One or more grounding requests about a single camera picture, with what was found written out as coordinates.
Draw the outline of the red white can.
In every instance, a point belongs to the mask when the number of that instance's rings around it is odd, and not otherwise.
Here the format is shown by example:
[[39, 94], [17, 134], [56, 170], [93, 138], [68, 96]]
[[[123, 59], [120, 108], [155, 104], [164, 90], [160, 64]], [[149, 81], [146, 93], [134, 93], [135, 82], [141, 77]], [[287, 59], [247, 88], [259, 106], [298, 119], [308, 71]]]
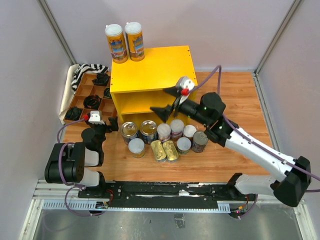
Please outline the red white can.
[[161, 123], [157, 126], [158, 139], [164, 143], [171, 138], [171, 127], [167, 123]]
[[180, 119], [174, 119], [170, 123], [170, 128], [171, 128], [171, 140], [177, 141], [182, 135], [184, 131], [184, 122]]

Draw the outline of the yellow shelf cabinet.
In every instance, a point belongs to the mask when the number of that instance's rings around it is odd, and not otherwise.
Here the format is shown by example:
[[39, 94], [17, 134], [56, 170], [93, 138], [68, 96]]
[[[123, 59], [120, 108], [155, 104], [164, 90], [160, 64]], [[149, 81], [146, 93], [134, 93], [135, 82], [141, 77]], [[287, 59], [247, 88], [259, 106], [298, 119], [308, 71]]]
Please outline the yellow shelf cabinet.
[[161, 124], [150, 109], [171, 105], [175, 97], [165, 93], [181, 77], [196, 83], [195, 68], [187, 45], [146, 48], [144, 59], [111, 65], [110, 93], [121, 123], [138, 126], [145, 120]]

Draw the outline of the blue yellow can white lid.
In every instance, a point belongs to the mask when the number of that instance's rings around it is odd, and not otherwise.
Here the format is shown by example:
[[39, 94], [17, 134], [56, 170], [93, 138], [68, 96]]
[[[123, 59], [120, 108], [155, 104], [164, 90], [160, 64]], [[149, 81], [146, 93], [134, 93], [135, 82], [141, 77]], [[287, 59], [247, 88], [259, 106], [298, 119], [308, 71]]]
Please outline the blue yellow can white lid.
[[135, 62], [143, 60], [145, 49], [142, 25], [138, 22], [127, 22], [124, 30], [130, 59]]

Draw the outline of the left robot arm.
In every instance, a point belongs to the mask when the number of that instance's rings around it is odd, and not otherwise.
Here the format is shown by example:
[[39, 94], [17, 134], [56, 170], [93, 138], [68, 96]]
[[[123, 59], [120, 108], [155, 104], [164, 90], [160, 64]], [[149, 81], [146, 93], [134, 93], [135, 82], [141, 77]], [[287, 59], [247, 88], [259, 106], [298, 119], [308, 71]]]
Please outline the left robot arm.
[[105, 122], [98, 111], [92, 111], [63, 127], [82, 122], [88, 126], [81, 132], [82, 141], [61, 142], [62, 130], [58, 131], [57, 143], [44, 170], [45, 181], [75, 187], [80, 198], [111, 198], [114, 194], [111, 184], [106, 183], [102, 172], [90, 168], [104, 163], [103, 142], [107, 133], [119, 130], [118, 117], [109, 117]]

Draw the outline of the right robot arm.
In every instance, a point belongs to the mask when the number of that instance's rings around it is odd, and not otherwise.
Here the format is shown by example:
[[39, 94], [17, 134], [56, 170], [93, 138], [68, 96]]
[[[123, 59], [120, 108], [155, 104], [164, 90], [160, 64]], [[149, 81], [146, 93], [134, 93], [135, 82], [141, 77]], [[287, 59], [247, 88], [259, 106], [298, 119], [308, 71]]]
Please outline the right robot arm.
[[268, 176], [234, 174], [232, 184], [226, 188], [230, 199], [238, 200], [243, 195], [256, 194], [274, 196], [289, 207], [300, 203], [312, 181], [311, 163], [307, 158], [283, 154], [228, 120], [223, 114], [226, 105], [216, 92], [205, 93], [199, 103], [188, 99], [187, 91], [180, 87], [165, 88], [164, 92], [175, 97], [173, 104], [150, 107], [163, 122], [171, 115], [183, 114], [202, 124], [204, 134], [211, 142], [242, 154], [269, 173]]

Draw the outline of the rolled green belt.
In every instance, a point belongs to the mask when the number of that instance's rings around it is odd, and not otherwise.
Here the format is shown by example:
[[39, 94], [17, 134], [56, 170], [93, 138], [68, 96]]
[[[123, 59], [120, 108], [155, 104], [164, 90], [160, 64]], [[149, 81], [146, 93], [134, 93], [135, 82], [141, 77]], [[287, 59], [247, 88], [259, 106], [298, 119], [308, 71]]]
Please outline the rolled green belt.
[[110, 88], [109, 87], [106, 87], [103, 91], [103, 97], [105, 99], [112, 99], [112, 95], [110, 93]]

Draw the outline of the rolled black belt middle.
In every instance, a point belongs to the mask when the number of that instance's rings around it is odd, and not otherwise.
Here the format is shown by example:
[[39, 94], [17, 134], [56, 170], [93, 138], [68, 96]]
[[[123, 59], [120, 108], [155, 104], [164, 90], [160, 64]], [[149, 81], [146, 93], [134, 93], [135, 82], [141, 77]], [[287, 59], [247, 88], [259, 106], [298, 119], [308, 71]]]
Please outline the rolled black belt middle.
[[98, 110], [102, 99], [98, 95], [89, 95], [83, 101], [85, 109]]

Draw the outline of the rolled black belt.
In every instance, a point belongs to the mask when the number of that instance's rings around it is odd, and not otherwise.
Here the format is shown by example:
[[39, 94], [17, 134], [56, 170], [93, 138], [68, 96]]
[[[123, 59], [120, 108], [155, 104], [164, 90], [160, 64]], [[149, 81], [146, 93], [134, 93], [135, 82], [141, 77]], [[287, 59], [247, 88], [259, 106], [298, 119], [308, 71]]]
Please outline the rolled black belt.
[[102, 99], [98, 95], [89, 95], [83, 101], [85, 109], [98, 110]]
[[95, 79], [92, 80], [92, 83], [94, 86], [106, 87], [109, 80], [110, 76], [108, 74], [100, 72], [96, 75]]

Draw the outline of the wooden divided tray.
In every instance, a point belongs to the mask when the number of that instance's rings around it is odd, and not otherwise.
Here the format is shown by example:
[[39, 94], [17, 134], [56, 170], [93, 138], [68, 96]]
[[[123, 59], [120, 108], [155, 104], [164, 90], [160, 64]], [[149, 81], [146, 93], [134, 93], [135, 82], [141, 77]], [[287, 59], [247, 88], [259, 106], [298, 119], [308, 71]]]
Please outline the wooden divided tray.
[[83, 118], [91, 111], [99, 111], [105, 122], [117, 116], [110, 94], [111, 79], [107, 71], [102, 74], [84, 73], [63, 118], [68, 124]]

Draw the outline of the rolled dark belt bottom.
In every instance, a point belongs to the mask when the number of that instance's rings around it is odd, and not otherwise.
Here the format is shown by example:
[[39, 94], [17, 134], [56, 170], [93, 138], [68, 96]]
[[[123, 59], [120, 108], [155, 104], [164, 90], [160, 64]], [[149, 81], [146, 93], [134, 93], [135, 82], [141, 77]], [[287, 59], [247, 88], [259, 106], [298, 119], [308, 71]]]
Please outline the rolled dark belt bottom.
[[65, 114], [65, 119], [70, 121], [77, 121], [80, 119], [83, 109], [77, 106], [71, 107]]

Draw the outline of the rolled black belt top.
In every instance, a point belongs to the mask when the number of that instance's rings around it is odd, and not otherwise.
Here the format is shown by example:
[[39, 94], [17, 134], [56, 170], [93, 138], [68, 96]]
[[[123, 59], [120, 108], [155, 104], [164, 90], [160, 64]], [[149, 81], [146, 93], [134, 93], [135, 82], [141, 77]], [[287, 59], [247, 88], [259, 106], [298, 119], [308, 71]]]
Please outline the rolled black belt top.
[[92, 83], [94, 86], [106, 87], [109, 80], [110, 76], [108, 74], [100, 72], [96, 75], [95, 79], [92, 80]]

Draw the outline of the gold rectangular tin left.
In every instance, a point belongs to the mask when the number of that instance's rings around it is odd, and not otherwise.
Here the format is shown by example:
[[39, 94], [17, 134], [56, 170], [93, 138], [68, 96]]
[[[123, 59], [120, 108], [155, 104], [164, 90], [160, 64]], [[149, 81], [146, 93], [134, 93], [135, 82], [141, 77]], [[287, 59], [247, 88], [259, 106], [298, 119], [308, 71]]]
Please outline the gold rectangular tin left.
[[162, 163], [167, 160], [167, 154], [160, 140], [151, 142], [150, 147], [157, 163]]

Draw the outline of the gold rectangular tin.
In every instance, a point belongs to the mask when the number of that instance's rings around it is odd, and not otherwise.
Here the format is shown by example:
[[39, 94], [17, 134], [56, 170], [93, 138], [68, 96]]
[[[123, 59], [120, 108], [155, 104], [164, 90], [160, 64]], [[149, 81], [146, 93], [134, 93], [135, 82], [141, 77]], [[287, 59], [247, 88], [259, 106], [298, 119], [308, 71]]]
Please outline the gold rectangular tin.
[[163, 149], [166, 153], [166, 158], [169, 163], [177, 162], [179, 158], [179, 153], [175, 147], [175, 144], [172, 140], [168, 140], [162, 143]]
[[167, 160], [167, 154], [160, 140], [151, 142], [150, 147], [157, 163], [162, 163]]

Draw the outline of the gold rectangular tin right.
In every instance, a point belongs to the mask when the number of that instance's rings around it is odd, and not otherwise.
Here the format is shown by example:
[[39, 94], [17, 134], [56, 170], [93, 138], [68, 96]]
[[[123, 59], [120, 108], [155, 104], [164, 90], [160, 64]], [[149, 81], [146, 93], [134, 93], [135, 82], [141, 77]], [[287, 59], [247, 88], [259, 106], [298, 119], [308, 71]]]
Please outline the gold rectangular tin right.
[[175, 144], [172, 140], [168, 140], [162, 143], [163, 149], [166, 153], [166, 158], [169, 163], [177, 162], [179, 158], [179, 153], [175, 147]]

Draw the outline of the striped cloth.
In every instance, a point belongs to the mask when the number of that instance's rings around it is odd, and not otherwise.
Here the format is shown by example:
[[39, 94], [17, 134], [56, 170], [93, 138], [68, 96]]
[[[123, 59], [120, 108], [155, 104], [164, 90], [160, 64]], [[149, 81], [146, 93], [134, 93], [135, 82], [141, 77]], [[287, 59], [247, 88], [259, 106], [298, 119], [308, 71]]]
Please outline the striped cloth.
[[75, 94], [84, 74], [99, 74], [109, 72], [110, 68], [102, 64], [81, 64], [73, 72], [71, 90]]

